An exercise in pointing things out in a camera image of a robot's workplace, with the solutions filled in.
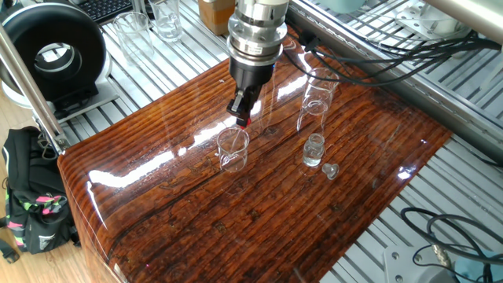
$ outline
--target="black backpack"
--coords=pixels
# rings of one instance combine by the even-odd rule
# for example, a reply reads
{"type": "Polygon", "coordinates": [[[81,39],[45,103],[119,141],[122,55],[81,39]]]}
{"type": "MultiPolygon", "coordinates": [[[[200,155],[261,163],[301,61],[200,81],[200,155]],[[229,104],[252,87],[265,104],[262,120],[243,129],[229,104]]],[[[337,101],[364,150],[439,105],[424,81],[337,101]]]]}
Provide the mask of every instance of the black backpack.
{"type": "MultiPolygon", "coordinates": [[[[0,219],[0,227],[13,231],[20,251],[48,252],[70,238],[79,245],[57,155],[39,129],[9,130],[2,155],[9,177],[4,182],[7,216],[0,219]]],[[[0,249],[9,263],[19,259],[4,241],[0,249]]]]}

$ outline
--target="small glass vial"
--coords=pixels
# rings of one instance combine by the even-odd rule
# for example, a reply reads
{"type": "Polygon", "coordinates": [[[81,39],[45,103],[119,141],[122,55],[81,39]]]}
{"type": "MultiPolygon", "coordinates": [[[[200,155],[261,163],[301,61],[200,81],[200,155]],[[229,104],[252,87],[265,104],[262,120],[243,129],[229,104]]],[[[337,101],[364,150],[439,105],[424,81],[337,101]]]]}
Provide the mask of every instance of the small glass vial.
{"type": "Polygon", "coordinates": [[[304,145],[304,156],[303,162],[309,167],[315,167],[319,165],[321,161],[321,156],[325,151],[324,147],[325,139],[320,134],[312,134],[306,141],[304,145]]]}

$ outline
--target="keyboard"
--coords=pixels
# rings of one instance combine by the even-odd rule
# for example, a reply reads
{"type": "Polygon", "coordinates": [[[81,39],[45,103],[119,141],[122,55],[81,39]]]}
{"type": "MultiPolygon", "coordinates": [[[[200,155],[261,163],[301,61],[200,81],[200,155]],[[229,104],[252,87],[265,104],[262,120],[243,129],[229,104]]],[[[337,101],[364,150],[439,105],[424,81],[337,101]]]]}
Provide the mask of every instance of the keyboard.
{"type": "Polygon", "coordinates": [[[89,0],[79,7],[99,24],[133,9],[131,0],[89,0]]]}

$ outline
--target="metal pole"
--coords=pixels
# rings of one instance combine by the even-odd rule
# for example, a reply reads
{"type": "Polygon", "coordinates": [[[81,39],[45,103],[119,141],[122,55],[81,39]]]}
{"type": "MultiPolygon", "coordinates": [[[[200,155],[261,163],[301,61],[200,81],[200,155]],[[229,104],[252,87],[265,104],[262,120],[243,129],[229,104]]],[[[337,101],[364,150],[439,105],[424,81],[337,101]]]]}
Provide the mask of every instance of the metal pole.
{"type": "Polygon", "coordinates": [[[40,92],[39,86],[33,80],[26,64],[17,52],[16,47],[7,35],[6,30],[0,24],[0,59],[9,70],[10,75],[20,88],[23,95],[30,101],[30,105],[39,118],[43,130],[49,135],[56,150],[60,153],[64,144],[68,142],[64,138],[63,130],[51,112],[46,100],[40,92]]]}
{"type": "Polygon", "coordinates": [[[503,1],[424,0],[488,38],[503,44],[503,1]]]}

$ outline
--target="glossy wooden surface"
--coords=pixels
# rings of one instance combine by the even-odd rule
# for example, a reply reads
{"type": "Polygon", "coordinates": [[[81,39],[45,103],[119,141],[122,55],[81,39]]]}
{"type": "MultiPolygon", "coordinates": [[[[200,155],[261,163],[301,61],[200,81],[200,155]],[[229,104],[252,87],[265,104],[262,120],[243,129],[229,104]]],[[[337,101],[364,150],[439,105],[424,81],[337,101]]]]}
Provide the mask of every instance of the glossy wooden surface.
{"type": "MultiPolygon", "coordinates": [[[[299,64],[320,65],[293,43],[299,64]]],[[[129,282],[319,280],[450,132],[385,90],[342,83],[323,131],[321,164],[340,165],[329,181],[302,163],[320,130],[297,131],[306,80],[277,63],[237,173],[215,155],[234,123],[228,61],[71,147],[59,165],[79,232],[129,282]]]]}

